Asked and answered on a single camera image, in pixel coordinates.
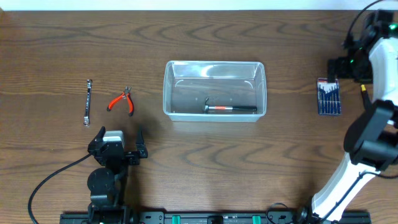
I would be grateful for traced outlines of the claw hammer orange black handle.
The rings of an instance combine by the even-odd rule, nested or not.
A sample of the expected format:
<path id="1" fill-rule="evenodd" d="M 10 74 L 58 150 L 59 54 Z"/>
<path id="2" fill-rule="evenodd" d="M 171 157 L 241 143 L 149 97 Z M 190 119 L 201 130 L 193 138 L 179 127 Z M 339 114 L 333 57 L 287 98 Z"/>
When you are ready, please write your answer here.
<path id="1" fill-rule="evenodd" d="M 257 111 L 256 106 L 220 106 L 220 105 L 209 105 L 209 97 L 205 99 L 205 106 L 203 109 L 204 113 L 209 113 L 209 111 Z"/>

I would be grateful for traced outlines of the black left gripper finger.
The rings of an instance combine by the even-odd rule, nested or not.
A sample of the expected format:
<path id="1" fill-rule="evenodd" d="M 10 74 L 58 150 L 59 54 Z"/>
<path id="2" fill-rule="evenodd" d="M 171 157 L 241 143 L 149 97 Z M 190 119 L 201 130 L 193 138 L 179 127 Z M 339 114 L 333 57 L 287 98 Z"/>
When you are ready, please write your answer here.
<path id="1" fill-rule="evenodd" d="M 146 144 L 145 144 L 144 137 L 142 134 L 142 129 L 140 126 L 138 128 L 137 136 L 136 136 L 136 149 L 139 152 L 146 152 Z"/>
<path id="2" fill-rule="evenodd" d="M 93 138 L 93 140 L 89 143 L 89 146 L 97 146 L 103 142 L 103 136 L 106 132 L 106 128 L 104 126 L 101 127 L 97 135 Z"/>

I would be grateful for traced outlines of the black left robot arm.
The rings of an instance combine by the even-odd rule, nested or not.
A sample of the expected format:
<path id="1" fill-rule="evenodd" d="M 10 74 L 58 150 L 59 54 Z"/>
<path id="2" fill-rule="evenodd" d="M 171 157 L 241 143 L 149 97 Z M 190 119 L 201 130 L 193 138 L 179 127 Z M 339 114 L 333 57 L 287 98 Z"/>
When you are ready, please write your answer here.
<path id="1" fill-rule="evenodd" d="M 148 157 L 142 131 L 136 135 L 135 151 L 124 150 L 124 133 L 107 131 L 102 127 L 88 145 L 88 152 L 100 164 L 88 177 L 91 203 L 88 207 L 89 224 L 138 223 L 132 208 L 124 204 L 128 169 Z"/>

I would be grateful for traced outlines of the blue precision screwdriver set case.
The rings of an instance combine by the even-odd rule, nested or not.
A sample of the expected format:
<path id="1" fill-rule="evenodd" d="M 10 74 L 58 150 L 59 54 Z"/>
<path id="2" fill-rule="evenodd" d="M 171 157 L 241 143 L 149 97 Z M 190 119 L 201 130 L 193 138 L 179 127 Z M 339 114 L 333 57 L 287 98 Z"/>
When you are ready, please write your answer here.
<path id="1" fill-rule="evenodd" d="M 340 85 L 337 79 L 329 82 L 327 78 L 317 80 L 318 114 L 339 116 L 341 114 Z"/>

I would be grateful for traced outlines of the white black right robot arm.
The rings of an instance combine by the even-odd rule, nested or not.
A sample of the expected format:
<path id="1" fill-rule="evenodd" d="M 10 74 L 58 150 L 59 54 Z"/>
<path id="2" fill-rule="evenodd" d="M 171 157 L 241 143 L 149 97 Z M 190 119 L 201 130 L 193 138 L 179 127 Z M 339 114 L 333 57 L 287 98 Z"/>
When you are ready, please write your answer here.
<path id="1" fill-rule="evenodd" d="M 318 87 L 318 105 L 337 111 L 338 79 L 361 84 L 364 112 L 348 128 L 344 157 L 324 188 L 310 198 L 292 223 L 370 223 L 368 212 L 345 208 L 373 178 L 385 179 L 389 166 L 397 164 L 397 23 L 394 12 L 376 10 L 364 20 L 361 37 L 348 32 L 347 56 L 328 61 L 326 88 Z"/>

